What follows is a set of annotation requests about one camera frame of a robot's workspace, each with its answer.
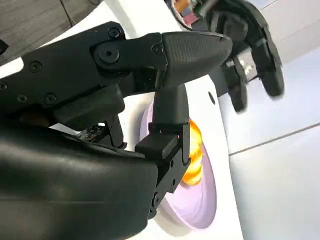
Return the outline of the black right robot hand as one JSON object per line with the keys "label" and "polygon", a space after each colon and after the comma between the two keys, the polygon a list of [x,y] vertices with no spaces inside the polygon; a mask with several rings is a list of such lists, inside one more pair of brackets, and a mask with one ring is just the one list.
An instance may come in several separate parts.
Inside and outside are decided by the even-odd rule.
{"label": "black right robot hand", "polygon": [[185,84],[220,66],[213,32],[126,39],[109,21],[40,47],[0,81],[0,237],[123,240],[190,165]]}

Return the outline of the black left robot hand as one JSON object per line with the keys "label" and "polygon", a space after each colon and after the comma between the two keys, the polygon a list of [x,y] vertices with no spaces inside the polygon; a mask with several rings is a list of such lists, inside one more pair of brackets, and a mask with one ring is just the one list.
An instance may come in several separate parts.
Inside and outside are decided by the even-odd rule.
{"label": "black left robot hand", "polygon": [[246,0],[208,0],[199,14],[212,32],[232,40],[232,51],[222,64],[222,72],[234,110],[247,107],[248,82],[238,56],[250,50],[256,77],[262,81],[266,93],[279,97],[285,91],[282,62],[272,39],[268,23],[261,12]]}

